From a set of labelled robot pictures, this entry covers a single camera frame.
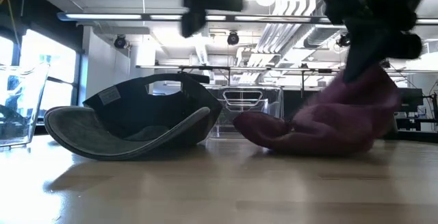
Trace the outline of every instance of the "ceiling light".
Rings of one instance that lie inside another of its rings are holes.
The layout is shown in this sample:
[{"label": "ceiling light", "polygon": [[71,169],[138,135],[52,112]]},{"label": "ceiling light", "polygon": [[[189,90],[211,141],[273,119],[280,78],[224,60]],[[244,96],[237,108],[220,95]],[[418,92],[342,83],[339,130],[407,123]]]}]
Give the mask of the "ceiling light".
[{"label": "ceiling light", "polygon": [[434,18],[419,18],[417,25],[438,25],[438,19]]},{"label": "ceiling light", "polygon": [[136,66],[141,69],[180,69],[179,66]]},{"label": "ceiling light", "polygon": [[151,15],[152,20],[179,21],[181,15]]},{"label": "ceiling light", "polygon": [[227,17],[223,15],[208,15],[207,20],[211,21],[225,21]]},{"label": "ceiling light", "polygon": [[231,67],[230,70],[266,71],[266,67]]},{"label": "ceiling light", "polygon": [[117,20],[117,19],[128,19],[128,20],[141,20],[142,16],[139,14],[66,14],[69,19],[86,19],[86,20]]}]

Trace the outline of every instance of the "duct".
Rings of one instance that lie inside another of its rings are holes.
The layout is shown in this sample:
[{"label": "duct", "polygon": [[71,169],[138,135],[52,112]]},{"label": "duct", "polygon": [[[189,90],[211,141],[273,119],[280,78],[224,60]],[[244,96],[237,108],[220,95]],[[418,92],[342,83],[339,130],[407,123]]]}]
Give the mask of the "duct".
[{"label": "duct", "polygon": [[[275,1],[275,7],[274,7],[274,11],[272,12],[272,15],[279,15],[280,10],[281,10],[281,6],[282,6],[282,1]],[[260,46],[263,46],[264,42],[267,40],[267,38],[269,38],[269,36],[272,33],[272,28],[273,28],[273,24],[270,24],[270,23],[268,23],[265,26],[263,34],[261,35],[261,37],[259,39],[259,43],[255,47],[256,52],[260,51]]]},{"label": "duct", "polygon": [[[249,58],[247,66],[265,66],[274,56],[274,54],[253,53]],[[260,74],[261,73],[243,73],[239,80],[239,84],[252,84],[257,80]]]},{"label": "duct", "polygon": [[235,54],[235,56],[237,58],[237,62],[235,63],[235,66],[239,66],[240,62],[242,62],[244,50],[245,50],[245,48],[243,48],[243,47],[240,47],[237,49],[237,53]]},{"label": "duct", "polygon": [[205,40],[204,38],[209,37],[209,30],[208,26],[204,26],[204,29],[196,34],[194,36],[196,38],[195,40],[195,49],[196,49],[196,55],[198,56],[198,61],[202,65],[208,65],[208,55],[207,55],[207,48],[205,46]]},{"label": "duct", "polygon": [[112,27],[112,26],[93,26],[96,34],[113,34],[113,35],[150,35],[151,30],[148,27]]},{"label": "duct", "polygon": [[[293,5],[293,2],[291,1],[283,1],[281,3],[280,8],[280,14],[279,15],[292,15],[292,12],[294,12],[295,6]],[[272,44],[272,41],[275,40],[277,34],[281,32],[283,28],[283,24],[274,24],[272,25],[272,32],[270,36],[267,38],[265,42],[260,46],[259,51],[262,53],[269,53],[270,45]]]},{"label": "duct", "polygon": [[333,28],[315,28],[310,35],[304,39],[303,46],[308,49],[317,49],[321,47],[328,39],[332,38],[339,32],[339,29]]},{"label": "duct", "polygon": [[[208,55],[208,63],[212,66],[229,66],[229,56],[228,55]],[[190,55],[189,58],[189,64],[187,65],[198,65],[201,62],[199,62],[199,58],[197,54]]]},{"label": "duct", "polygon": [[438,40],[424,43],[422,55],[435,52],[438,52]]},{"label": "duct", "polygon": [[[307,2],[307,0],[302,0],[300,1],[297,11],[295,11],[295,15],[309,16],[315,12],[316,7],[316,0],[309,0],[309,2]],[[285,46],[287,41],[296,33],[300,26],[301,25],[298,24],[288,24],[271,50],[274,53],[278,53]]]}]

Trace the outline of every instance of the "table surface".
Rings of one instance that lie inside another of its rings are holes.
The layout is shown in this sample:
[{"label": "table surface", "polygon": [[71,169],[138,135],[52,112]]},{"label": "table surface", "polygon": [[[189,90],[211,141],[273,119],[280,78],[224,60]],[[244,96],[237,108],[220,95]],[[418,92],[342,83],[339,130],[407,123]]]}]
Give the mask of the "table surface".
[{"label": "table surface", "polygon": [[376,142],[351,158],[209,140],[97,162],[48,136],[0,149],[0,223],[437,223],[438,147]]}]

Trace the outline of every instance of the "fluorescent light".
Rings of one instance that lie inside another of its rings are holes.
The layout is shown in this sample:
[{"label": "fluorescent light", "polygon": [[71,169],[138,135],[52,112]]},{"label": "fluorescent light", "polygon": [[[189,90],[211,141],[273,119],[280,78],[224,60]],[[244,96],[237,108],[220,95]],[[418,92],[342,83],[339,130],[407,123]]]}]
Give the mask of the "fluorescent light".
[{"label": "fluorescent light", "polygon": [[174,87],[180,87],[181,84],[163,84],[164,86],[174,86]]},{"label": "fluorescent light", "polygon": [[417,20],[417,25],[438,25],[438,19],[420,18]]},{"label": "fluorescent light", "polygon": [[222,15],[208,15],[207,20],[213,20],[213,21],[225,21],[227,17]]},{"label": "fluorescent light", "polygon": [[315,25],[317,29],[346,29],[345,25]]},{"label": "fluorescent light", "polygon": [[181,15],[151,15],[152,20],[169,20],[178,21],[181,20]]},{"label": "fluorescent light", "polygon": [[311,23],[331,25],[331,22],[326,17],[321,16],[235,16],[236,21],[261,23]]},{"label": "fluorescent light", "polygon": [[230,70],[266,71],[266,67],[231,67]]},{"label": "fluorescent light", "polygon": [[137,66],[141,69],[179,69],[179,66]]},{"label": "fluorescent light", "polygon": [[132,19],[140,20],[142,16],[139,14],[66,14],[70,19],[89,19],[89,20],[106,20],[106,19]]},{"label": "fluorescent light", "polygon": [[137,66],[155,66],[155,40],[148,37],[144,39],[137,48],[136,65]]}]

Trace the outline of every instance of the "wall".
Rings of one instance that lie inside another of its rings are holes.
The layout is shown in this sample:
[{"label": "wall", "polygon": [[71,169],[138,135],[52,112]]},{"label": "wall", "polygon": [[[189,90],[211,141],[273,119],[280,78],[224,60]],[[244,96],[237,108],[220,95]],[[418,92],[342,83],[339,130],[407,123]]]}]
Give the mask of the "wall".
[{"label": "wall", "polygon": [[[130,66],[130,72],[129,72],[129,79],[133,79],[136,77],[146,77],[149,75],[153,75],[155,70],[154,69],[139,69],[136,68],[137,61],[138,61],[138,51],[139,47],[134,46],[131,48],[131,66]],[[153,93],[153,84],[149,86],[149,93]]]},{"label": "wall", "polygon": [[85,27],[83,34],[85,57],[81,70],[80,103],[101,90],[131,78],[131,59],[97,36],[91,27]]}]

